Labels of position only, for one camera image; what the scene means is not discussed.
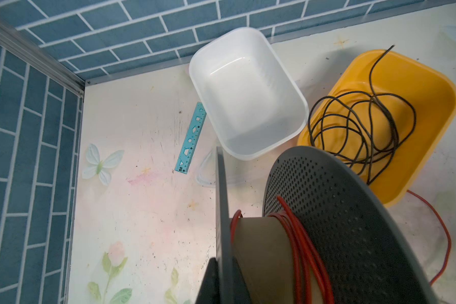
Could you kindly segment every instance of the blue brick-pattern wallpaper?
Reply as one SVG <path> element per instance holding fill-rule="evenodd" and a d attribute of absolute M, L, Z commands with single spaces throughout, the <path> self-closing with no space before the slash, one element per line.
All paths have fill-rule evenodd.
<path fill-rule="evenodd" d="M 0 304 L 64 302 L 82 103 L 0 46 Z"/>
<path fill-rule="evenodd" d="M 4 0 L 0 17 L 89 79 L 193 55 L 238 27 L 271 37 L 424 1 Z"/>

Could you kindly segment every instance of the pink flower print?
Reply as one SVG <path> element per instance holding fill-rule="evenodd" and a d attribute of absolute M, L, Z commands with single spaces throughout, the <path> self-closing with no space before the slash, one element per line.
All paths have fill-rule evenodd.
<path fill-rule="evenodd" d="M 116 267 L 120 265 L 125 257 L 125 249 L 123 249 L 122 242 L 118 241 L 110 246 L 108 249 L 108 258 L 110 259 L 111 265 Z"/>

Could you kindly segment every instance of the black wire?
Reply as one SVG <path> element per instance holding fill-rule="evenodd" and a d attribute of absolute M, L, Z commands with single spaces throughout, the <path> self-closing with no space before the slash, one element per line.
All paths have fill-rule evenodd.
<path fill-rule="evenodd" d="M 386 50 L 377 59 L 377 61 L 372 65 L 372 67 L 370 69 L 369 84 L 370 84 L 371 94 L 368 93 L 368 92 L 356 90 L 356 91 L 346 92 L 346 93 L 340 94 L 340 95 L 335 96 L 335 97 L 334 96 L 324 96 L 320 100 L 316 101 L 316 103 L 311 108 L 311 111 L 309 113 L 308 129 L 309 129 L 309 139 L 310 139 L 311 146 L 316 146 L 315 145 L 315 139 L 320 137 L 320 139 L 321 139 L 321 148 L 323 150 L 325 150 L 324 132 L 328 131 L 328 130 L 332 130 L 332 129 L 338 129 L 338 128 L 345 129 L 346 130 L 345 140 L 344 140 L 341 148 L 339 149 L 339 151 L 338 152 L 328 151 L 328 152 L 333 154 L 335 157 L 339 157 L 350 168 L 352 168 L 355 164 L 361 164 L 362 168 L 358 172 L 358 175 L 360 175 L 363 172 L 365 172 L 365 169 L 368 168 L 368 177 L 367 177 L 367 182 L 366 182 L 367 185 L 370 185 L 389 166 L 390 162 L 392 161 L 393 157 L 395 156 L 395 151 L 414 132 L 415 125 L 417 123 L 415 109 L 407 100 L 405 100 L 403 97 L 401 97 L 401 96 L 399 96 L 397 94 L 376 93 L 375 89 L 373 88 L 373 82 L 371 81 L 371 76 L 373 74 L 373 70 L 375 69 L 375 66 L 377 65 L 377 63 L 380 62 L 380 60 L 382 60 L 382 58 L 386 54 L 388 54 L 388 52 L 390 52 L 390 50 L 394 46 L 395 45 L 392 45 L 388 50 Z M 364 94 L 364 95 L 366 95 L 368 97 L 368 99 L 357 101 L 357 102 L 353 103 L 351 106 L 348 106 L 347 104 L 342 102 L 340 100 L 340 98 L 343 97 L 343 96 L 346 96 L 346 95 L 350 95 L 350 94 Z M 390 113 L 389 109 L 387 109 L 387 107 L 385 105 L 383 105 L 383 103 L 380 101 L 380 99 L 378 98 L 379 96 L 393 96 L 393 97 L 396 97 L 396 98 L 400 99 L 402 102 L 404 102 L 407 106 L 409 106 L 410 109 L 412 110 L 412 113 L 413 113 L 412 130 L 404 137 L 404 139 L 400 140 L 399 132 L 397 130 L 397 125 L 395 124 L 395 120 L 393 119 L 392 114 Z M 323 110 L 323 113 L 322 113 L 322 117 L 319 118 L 317 121 L 315 121 L 312 124 L 313 126 L 311 127 L 311 117 L 312 117 L 312 114 L 313 114 L 314 110 L 316 109 L 316 106 L 320 102 L 322 102 L 323 100 L 327 100 L 327 99 L 329 99 L 329 101 L 326 103 L 326 105 L 324 107 L 324 110 Z M 337 102 L 341 106 L 346 108 L 348 110 L 347 115 L 345 116 L 343 114 L 336 114 L 336 113 L 327 114 L 328 108 L 333 102 Z M 369 121 L 370 121 L 370 130 L 367 130 L 365 128 L 365 126 L 362 124 L 359 116 L 353 110 L 353 108 L 355 106 L 363 105 L 365 103 L 368 103 L 368 116 L 369 116 Z M 382 114 L 385 116 L 385 118 L 387 119 L 387 121 L 389 123 L 390 139 L 389 139 L 389 142 L 383 148 L 377 147 L 376 144 L 375 144 L 374 138 L 373 138 L 373 117 L 372 117 L 372 114 L 371 114 L 372 108 L 379 109 L 382 112 Z M 324 125 L 324 119 L 326 117 L 330 117 L 330 116 L 336 116 L 336 117 L 345 118 L 346 119 L 346 125 L 334 125 L 334 124 L 331 124 L 330 126 L 325 126 Z M 313 135 L 313 132 L 314 132 L 314 130 L 316 129 L 316 127 L 318 125 L 320 125 L 320 130 L 316 133 L 316 135 Z M 357 153 L 353 157 L 341 154 L 343 152 L 343 150 L 345 149 L 346 144 L 348 143 L 348 136 L 349 136 L 350 132 L 358 134 L 360 136 L 360 138 L 361 138 L 360 147 L 359 147 Z M 360 154 L 361 154 L 363 148 L 365 148 L 365 156 L 364 157 L 360 157 Z M 388 157 L 387 163 L 384 165 L 384 167 L 380 171 L 378 171 L 377 174 L 372 176 L 371 175 L 371 167 L 372 167 L 372 165 L 374 163 L 376 163 L 377 161 L 381 161 L 381 160 L 383 160 L 383 159 L 385 159 L 387 157 Z"/>

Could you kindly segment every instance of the ruler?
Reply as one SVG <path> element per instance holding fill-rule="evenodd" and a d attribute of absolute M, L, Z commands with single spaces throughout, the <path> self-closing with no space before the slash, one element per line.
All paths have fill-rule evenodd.
<path fill-rule="evenodd" d="M 179 158 L 175 170 L 184 174 L 188 173 L 189 165 L 195 153 L 196 144 L 203 128 L 204 119 L 206 119 L 206 111 L 202 103 L 197 103 L 191 123 L 189 124 L 188 133 L 184 139 Z"/>

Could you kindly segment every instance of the aluminum corner strip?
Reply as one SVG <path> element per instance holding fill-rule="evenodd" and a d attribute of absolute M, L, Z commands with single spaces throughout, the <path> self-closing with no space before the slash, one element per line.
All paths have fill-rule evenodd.
<path fill-rule="evenodd" d="M 15 28 L 2 21 L 0 21 L 0 46 L 76 95 L 80 97 L 85 95 L 84 80 L 46 54 L 38 46 L 24 39 Z"/>

